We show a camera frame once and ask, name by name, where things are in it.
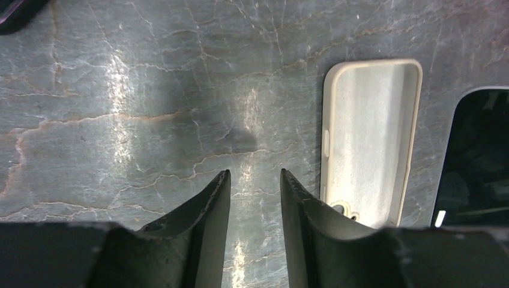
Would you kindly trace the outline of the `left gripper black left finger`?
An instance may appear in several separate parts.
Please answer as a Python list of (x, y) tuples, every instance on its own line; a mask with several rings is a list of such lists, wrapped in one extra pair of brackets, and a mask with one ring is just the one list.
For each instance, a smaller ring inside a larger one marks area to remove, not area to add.
[(230, 171), (134, 231), (114, 222), (1, 223), (2, 287), (220, 287)]

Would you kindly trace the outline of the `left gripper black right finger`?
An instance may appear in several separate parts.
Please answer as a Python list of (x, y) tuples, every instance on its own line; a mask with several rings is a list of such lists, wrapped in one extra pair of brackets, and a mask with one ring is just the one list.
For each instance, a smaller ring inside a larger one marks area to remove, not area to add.
[(508, 229), (373, 229), (310, 194), (282, 169), (291, 287), (507, 287)]

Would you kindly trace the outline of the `beige phone case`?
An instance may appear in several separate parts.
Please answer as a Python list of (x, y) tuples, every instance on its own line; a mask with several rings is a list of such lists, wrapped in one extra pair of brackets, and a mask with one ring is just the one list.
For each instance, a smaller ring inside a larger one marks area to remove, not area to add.
[(321, 201), (371, 228), (400, 224), (422, 81), (415, 59), (342, 62), (327, 72)]

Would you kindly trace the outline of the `black smartphone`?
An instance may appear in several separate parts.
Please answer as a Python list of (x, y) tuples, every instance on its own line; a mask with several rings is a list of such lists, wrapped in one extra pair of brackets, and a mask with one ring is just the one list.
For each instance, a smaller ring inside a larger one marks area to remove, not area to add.
[(508, 226), (507, 89), (481, 89), (459, 101), (431, 225)]

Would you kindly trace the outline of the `lavender phone case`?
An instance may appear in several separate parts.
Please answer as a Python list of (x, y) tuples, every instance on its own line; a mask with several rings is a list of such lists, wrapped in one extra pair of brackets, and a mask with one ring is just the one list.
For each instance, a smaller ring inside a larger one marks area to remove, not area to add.
[(1, 0), (1, 35), (24, 28), (49, 0)]

